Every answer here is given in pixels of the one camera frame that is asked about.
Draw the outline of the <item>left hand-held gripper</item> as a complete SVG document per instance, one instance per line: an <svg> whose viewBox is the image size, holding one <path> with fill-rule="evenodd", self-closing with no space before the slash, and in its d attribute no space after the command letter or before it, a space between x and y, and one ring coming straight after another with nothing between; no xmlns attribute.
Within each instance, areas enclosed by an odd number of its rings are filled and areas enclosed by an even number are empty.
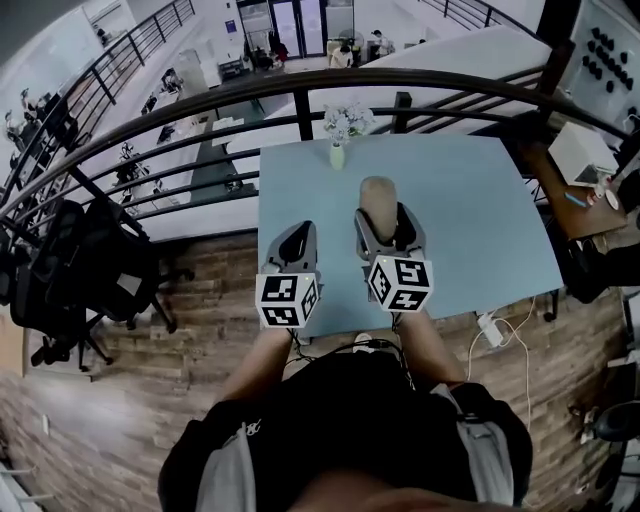
<svg viewBox="0 0 640 512"><path fill-rule="evenodd" d="M255 306L262 326L304 328L320 300L319 280L316 226L306 220L271 242L256 275Z"/></svg>

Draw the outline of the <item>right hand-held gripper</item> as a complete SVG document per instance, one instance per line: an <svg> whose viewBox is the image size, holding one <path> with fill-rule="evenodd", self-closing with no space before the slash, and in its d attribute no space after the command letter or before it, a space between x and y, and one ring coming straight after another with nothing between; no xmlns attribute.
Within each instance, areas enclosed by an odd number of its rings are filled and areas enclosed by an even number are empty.
<svg viewBox="0 0 640 512"><path fill-rule="evenodd" d="M426 236L412 211L397 203L395 245L384 246L368 214L358 208L354 216L356 252L370 302L390 313L419 312L433 293L433 265L426 258Z"/></svg>

